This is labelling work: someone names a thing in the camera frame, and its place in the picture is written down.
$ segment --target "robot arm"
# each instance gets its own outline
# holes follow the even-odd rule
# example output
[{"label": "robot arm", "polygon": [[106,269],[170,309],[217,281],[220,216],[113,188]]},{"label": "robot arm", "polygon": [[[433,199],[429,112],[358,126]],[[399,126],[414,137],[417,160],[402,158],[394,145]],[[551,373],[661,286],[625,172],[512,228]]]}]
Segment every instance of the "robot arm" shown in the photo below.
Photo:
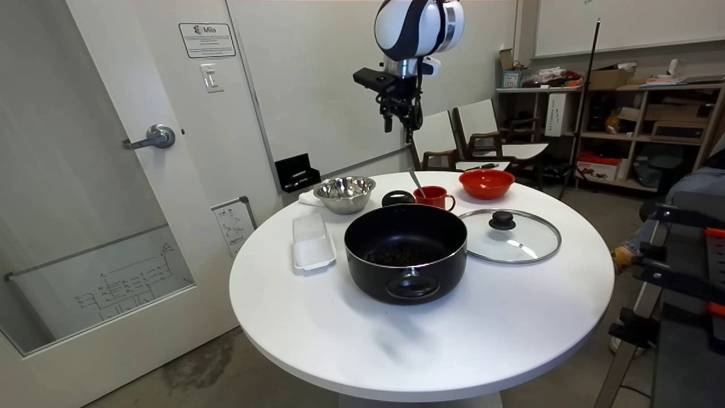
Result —
[{"label": "robot arm", "polygon": [[362,69],[358,84],[379,94],[385,132],[396,115],[406,130],[422,126],[422,75],[433,75],[435,53],[457,45],[465,14],[457,0],[385,0],[376,14],[376,44],[383,70]]}]

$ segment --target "pot handle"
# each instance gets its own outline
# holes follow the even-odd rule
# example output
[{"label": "pot handle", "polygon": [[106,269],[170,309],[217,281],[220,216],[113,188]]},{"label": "pot handle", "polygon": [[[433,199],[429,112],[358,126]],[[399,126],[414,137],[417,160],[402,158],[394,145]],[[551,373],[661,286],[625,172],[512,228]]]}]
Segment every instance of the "pot handle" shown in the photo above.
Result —
[{"label": "pot handle", "polygon": [[387,283],[385,293],[403,301],[422,301],[437,294],[439,286],[433,279],[419,277],[417,273],[406,273],[402,279]]},{"label": "pot handle", "polygon": [[410,206],[414,197],[408,191],[391,191],[383,196],[383,206]]}]

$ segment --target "door handle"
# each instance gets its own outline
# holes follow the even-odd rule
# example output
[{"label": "door handle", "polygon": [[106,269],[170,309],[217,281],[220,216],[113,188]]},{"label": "door handle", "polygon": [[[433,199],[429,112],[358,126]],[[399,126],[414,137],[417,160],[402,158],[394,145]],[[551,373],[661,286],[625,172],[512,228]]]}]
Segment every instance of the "door handle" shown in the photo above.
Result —
[{"label": "door handle", "polygon": [[128,138],[128,140],[123,140],[123,147],[126,147],[126,150],[140,150],[140,147],[167,150],[167,147],[175,145],[175,140],[177,140],[175,130],[163,126],[163,125],[152,125],[152,126],[146,132],[146,138],[143,138],[143,140],[131,142],[131,140]]}]

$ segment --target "sign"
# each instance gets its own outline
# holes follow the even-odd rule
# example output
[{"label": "sign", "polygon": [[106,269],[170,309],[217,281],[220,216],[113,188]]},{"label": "sign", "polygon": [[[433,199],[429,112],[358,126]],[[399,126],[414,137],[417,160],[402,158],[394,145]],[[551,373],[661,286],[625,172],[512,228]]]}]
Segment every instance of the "sign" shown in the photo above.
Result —
[{"label": "sign", "polygon": [[249,199],[238,197],[212,208],[217,217],[222,228],[230,257],[233,258],[235,251],[246,245],[246,240],[254,233],[256,223],[252,217]]},{"label": "sign", "polygon": [[167,226],[9,275],[7,281],[53,338],[72,336],[194,286]]},{"label": "sign", "polygon": [[233,41],[230,24],[203,24],[203,22],[181,22],[180,24],[187,55],[190,58],[225,58],[233,56]]}]

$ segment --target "black pot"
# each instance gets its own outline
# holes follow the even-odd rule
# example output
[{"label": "black pot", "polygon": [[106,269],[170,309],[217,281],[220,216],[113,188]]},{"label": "black pot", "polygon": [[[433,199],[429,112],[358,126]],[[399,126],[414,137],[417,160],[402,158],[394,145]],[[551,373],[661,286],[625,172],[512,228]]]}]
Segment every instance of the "black pot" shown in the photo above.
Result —
[{"label": "black pot", "polygon": [[362,293],[387,303],[425,303],[457,286],[468,226],[442,208],[385,206],[353,220],[344,248]]}]

